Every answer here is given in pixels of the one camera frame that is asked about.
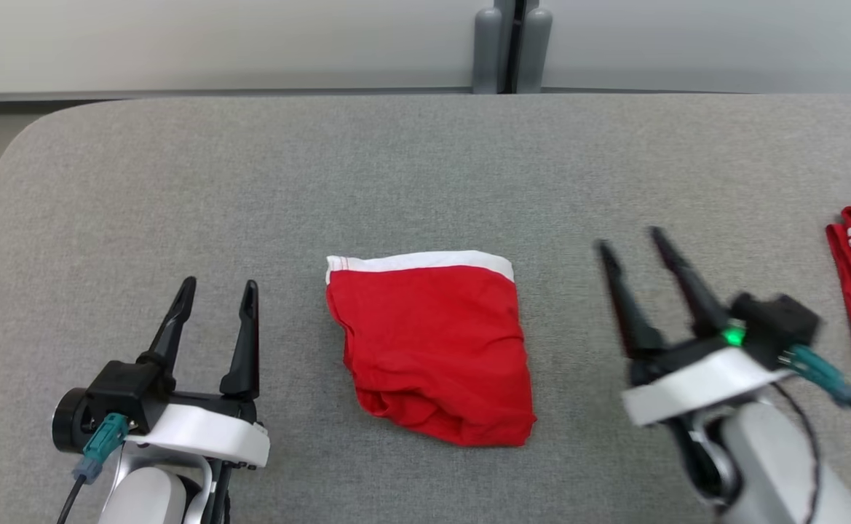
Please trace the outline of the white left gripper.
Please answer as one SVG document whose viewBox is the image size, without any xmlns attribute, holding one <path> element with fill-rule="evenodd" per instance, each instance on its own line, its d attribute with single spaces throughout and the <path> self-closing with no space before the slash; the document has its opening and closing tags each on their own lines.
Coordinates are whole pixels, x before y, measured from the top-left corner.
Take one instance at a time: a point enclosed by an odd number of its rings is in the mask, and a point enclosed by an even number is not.
<svg viewBox="0 0 851 524">
<path fill-rule="evenodd" d="M 190 317 L 196 277 L 183 279 L 148 351 L 138 364 L 152 364 L 173 374 L 183 326 Z M 220 394 L 173 392 L 165 411 L 146 432 L 132 430 L 126 441 L 162 450 L 222 460 L 236 467 L 264 468 L 271 440 L 258 421 L 253 399 L 260 392 L 259 289 L 246 282 L 239 308 L 240 328 L 229 371 L 220 381 Z"/>
</svg>

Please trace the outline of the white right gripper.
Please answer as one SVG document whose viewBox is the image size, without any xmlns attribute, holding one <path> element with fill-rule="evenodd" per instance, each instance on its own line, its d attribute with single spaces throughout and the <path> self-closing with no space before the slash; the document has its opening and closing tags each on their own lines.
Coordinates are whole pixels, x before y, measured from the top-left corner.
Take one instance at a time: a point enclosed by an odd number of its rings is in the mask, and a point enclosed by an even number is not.
<svg viewBox="0 0 851 524">
<path fill-rule="evenodd" d="M 663 228 L 650 228 L 649 235 L 665 268 L 677 279 L 692 316 L 692 334 L 702 339 L 665 348 L 662 333 L 651 325 L 626 285 L 624 269 L 614 249 L 608 241 L 597 241 L 614 317 L 630 365 L 630 385 L 622 392 L 622 407 L 631 424 L 662 424 L 704 408 L 735 402 L 789 377 L 789 368 L 769 368 L 747 349 L 732 346 L 717 336 L 730 324 L 727 309 Z"/>
</svg>

